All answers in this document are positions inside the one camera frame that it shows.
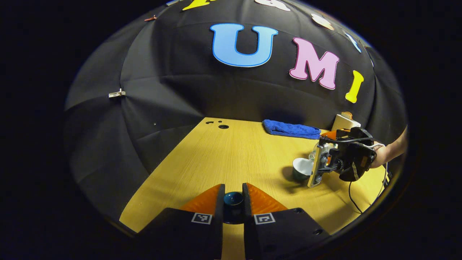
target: green cup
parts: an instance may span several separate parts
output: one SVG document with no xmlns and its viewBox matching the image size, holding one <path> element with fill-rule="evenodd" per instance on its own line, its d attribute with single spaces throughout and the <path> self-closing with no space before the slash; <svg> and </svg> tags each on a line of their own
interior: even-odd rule
<svg viewBox="0 0 462 260">
<path fill-rule="evenodd" d="M 292 162 L 292 177 L 296 181 L 307 180 L 312 174 L 313 161 L 305 158 L 297 158 Z"/>
</svg>

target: table surface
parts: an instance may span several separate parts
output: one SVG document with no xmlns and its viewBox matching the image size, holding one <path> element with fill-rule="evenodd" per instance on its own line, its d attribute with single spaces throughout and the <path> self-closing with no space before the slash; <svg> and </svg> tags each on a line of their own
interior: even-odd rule
<svg viewBox="0 0 462 260">
<path fill-rule="evenodd" d="M 204 118 L 146 179 L 119 220 L 139 232 L 164 208 L 180 208 L 214 185 L 241 192 L 249 182 L 289 209 L 303 208 L 333 234 L 359 216 L 348 196 L 349 182 L 335 172 L 325 173 L 313 188 L 291 179 L 292 161 L 308 158 L 317 142 L 270 135 L 260 122 Z M 352 183 L 351 196 L 361 210 L 375 200 L 384 173 L 383 167 L 370 169 Z M 223 260 L 245 259 L 243 231 L 243 224 L 223 224 Z"/>
</svg>

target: letter u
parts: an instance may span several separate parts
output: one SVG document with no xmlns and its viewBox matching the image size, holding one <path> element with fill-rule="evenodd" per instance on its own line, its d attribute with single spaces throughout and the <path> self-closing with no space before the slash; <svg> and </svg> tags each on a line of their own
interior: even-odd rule
<svg viewBox="0 0 462 260">
<path fill-rule="evenodd" d="M 210 27 L 215 32 L 213 36 L 213 56 L 224 64 L 236 67 L 256 67 L 266 63 L 271 57 L 273 36 L 278 31 L 269 27 L 254 26 L 258 33 L 258 47 L 253 54 L 243 54 L 237 51 L 237 33 L 244 29 L 239 24 L 217 24 Z"/>
</svg>

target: letter m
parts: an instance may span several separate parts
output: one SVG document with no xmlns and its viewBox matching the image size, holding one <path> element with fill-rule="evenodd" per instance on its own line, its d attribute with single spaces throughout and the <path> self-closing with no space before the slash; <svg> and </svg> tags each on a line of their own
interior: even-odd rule
<svg viewBox="0 0 462 260">
<path fill-rule="evenodd" d="M 309 41 L 298 37 L 295 37 L 293 41 L 297 44 L 298 53 L 295 68 L 289 71 L 290 76 L 299 80 L 306 80 L 308 78 L 306 66 L 308 65 L 312 82 L 316 82 L 324 71 L 319 84 L 328 89 L 335 89 L 335 71 L 339 58 L 332 52 L 326 51 L 322 58 L 318 59 L 315 48 Z"/>
</svg>

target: blue cloth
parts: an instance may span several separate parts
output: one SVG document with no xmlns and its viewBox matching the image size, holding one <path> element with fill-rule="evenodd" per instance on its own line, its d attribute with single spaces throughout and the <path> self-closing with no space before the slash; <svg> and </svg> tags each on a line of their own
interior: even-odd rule
<svg viewBox="0 0 462 260">
<path fill-rule="evenodd" d="M 266 132 L 277 136 L 301 137 L 307 139 L 319 139 L 321 130 L 316 127 L 306 126 L 302 124 L 286 124 L 283 122 L 273 121 L 269 119 L 263 120 Z"/>
</svg>

